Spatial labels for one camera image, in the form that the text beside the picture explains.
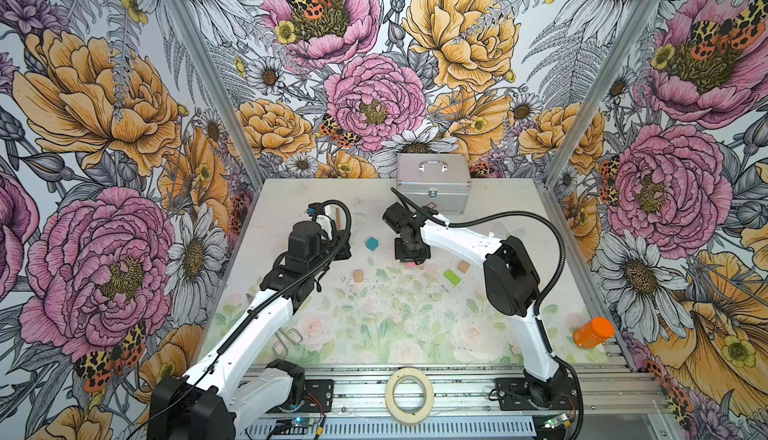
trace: silver metal case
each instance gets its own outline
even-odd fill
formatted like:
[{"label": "silver metal case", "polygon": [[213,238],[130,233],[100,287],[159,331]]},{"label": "silver metal case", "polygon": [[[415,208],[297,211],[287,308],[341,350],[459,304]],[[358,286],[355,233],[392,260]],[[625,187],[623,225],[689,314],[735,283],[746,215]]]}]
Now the silver metal case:
[{"label": "silver metal case", "polygon": [[400,153],[397,156],[397,189],[418,205],[460,215],[464,213],[471,185],[463,155]]}]

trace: orange bottle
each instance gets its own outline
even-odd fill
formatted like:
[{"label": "orange bottle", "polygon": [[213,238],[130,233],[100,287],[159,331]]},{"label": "orange bottle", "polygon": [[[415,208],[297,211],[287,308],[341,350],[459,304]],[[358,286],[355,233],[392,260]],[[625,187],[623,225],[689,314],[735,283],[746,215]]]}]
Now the orange bottle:
[{"label": "orange bottle", "polygon": [[574,332],[574,342],[581,349],[593,349],[612,337],[615,332],[610,321],[599,316]]}]

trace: orange bottle cap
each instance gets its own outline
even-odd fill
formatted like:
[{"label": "orange bottle cap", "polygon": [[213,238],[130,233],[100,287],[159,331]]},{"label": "orange bottle cap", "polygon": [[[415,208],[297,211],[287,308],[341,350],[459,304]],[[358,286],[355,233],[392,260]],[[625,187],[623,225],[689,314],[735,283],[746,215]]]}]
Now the orange bottle cap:
[{"label": "orange bottle cap", "polygon": [[592,319],[592,321],[589,322],[589,326],[594,335],[601,339],[609,339],[616,332],[613,324],[601,316]]}]

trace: case lid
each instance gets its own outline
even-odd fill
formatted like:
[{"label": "case lid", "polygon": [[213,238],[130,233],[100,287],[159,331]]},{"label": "case lid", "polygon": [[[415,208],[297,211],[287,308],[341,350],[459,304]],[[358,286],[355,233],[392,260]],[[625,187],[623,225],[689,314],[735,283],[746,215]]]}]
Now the case lid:
[{"label": "case lid", "polygon": [[450,153],[399,153],[397,188],[424,192],[428,187],[443,193],[466,193],[472,180],[463,155]]}]

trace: floral table surface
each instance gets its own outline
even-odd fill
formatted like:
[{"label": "floral table surface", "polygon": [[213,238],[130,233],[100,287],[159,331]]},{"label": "floral table surface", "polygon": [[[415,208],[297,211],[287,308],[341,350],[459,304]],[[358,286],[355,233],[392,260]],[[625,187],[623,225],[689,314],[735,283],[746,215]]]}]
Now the floral table surface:
[{"label": "floral table surface", "polygon": [[[289,347],[288,359],[302,366],[325,365],[487,365],[522,364],[509,317],[485,299],[482,270],[461,273],[459,259],[440,250],[424,269],[394,260],[394,233],[381,220],[396,201],[393,179],[285,180],[268,179],[243,237],[230,276],[206,333],[203,352],[218,342],[250,304],[274,259],[287,249],[288,234],[312,202],[339,199],[352,211],[352,258],[334,262],[314,291],[283,329],[298,330],[303,340]],[[538,192],[529,179],[473,179],[466,212],[456,219],[473,219],[497,211],[524,207],[545,215]],[[552,277],[557,244],[552,234],[531,219],[507,218],[474,228],[479,233],[519,237],[532,257],[540,288]],[[366,240],[379,247],[371,252]],[[353,272],[364,272],[355,282]],[[461,281],[453,285],[447,269]],[[573,343],[573,330],[589,320],[570,268],[542,308],[544,323],[558,355],[570,362],[607,362],[602,347],[584,351]],[[272,344],[257,363],[275,358]]]}]

